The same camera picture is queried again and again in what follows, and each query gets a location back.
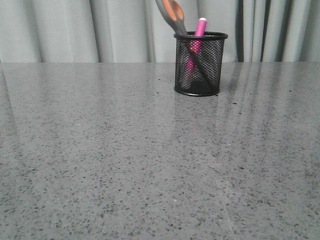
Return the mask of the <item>pink highlighter pen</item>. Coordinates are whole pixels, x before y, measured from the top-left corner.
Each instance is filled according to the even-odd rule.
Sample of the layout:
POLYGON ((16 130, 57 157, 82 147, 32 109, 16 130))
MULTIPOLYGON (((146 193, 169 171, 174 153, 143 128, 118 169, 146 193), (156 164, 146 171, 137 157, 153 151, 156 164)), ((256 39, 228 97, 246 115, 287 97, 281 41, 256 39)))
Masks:
MULTIPOLYGON (((197 22, 197 26, 196 26, 196 31, 194 33, 195 37, 203 37, 205 30, 206 30, 206 26, 207 26, 207 19, 205 17, 201 17, 198 22, 197 22)), ((195 54, 198 55, 201 49, 201 44, 202 41, 201 40, 193 40, 190 43, 190 50, 195 54)), ((193 72, 195 70, 196 67, 196 63, 195 60, 193 59, 192 55, 189 54, 188 57, 188 61, 187 61, 187 65, 186 65, 186 70, 187 70, 187 75, 186 75, 186 89, 189 89, 191 87, 192 84, 192 75, 193 72)))

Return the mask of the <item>grey orange scissors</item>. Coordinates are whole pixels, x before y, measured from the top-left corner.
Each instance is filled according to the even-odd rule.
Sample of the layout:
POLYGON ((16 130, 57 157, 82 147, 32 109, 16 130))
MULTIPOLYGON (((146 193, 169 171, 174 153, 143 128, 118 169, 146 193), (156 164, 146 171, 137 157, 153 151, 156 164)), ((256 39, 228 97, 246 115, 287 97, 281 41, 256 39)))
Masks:
MULTIPOLYGON (((188 33, 184 24, 185 16, 181 6, 175 0, 156 0, 155 2, 162 17, 167 22, 167 24, 174 30, 174 32, 180 36, 187 36, 188 33)), ((194 53, 191 55, 195 60, 196 55, 194 53)), ((186 89, 186 77, 187 73, 185 74, 185 80, 183 84, 184 89, 186 89)))

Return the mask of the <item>grey curtain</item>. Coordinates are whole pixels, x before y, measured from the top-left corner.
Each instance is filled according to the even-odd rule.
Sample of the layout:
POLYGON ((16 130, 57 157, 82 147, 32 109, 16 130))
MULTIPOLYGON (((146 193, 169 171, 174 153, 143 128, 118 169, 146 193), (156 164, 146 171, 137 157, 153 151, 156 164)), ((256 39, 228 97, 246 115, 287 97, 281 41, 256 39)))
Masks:
MULTIPOLYGON (((181 0, 188 31, 199 18, 228 35, 224 62, 317 62, 317 0, 181 0)), ((173 30, 153 0, 3 0, 3 63, 173 62, 173 30)))

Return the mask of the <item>black mesh pen cup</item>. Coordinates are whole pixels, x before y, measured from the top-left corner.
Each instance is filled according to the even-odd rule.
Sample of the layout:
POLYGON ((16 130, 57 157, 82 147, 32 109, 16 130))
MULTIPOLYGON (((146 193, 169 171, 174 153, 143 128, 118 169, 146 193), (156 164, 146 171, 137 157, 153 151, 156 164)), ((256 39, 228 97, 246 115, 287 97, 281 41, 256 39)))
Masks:
POLYGON ((221 68, 224 52, 224 43, 228 38, 226 33, 206 31, 204 36, 195 36, 189 31, 187 36, 175 34, 176 59, 175 59, 175 84, 174 90, 177 93, 206 97, 213 96, 220 92, 221 68), (191 41, 201 41, 201 48, 198 55, 195 55, 195 70, 192 74, 192 83, 189 89, 184 89, 184 80, 187 73, 187 61, 191 41))

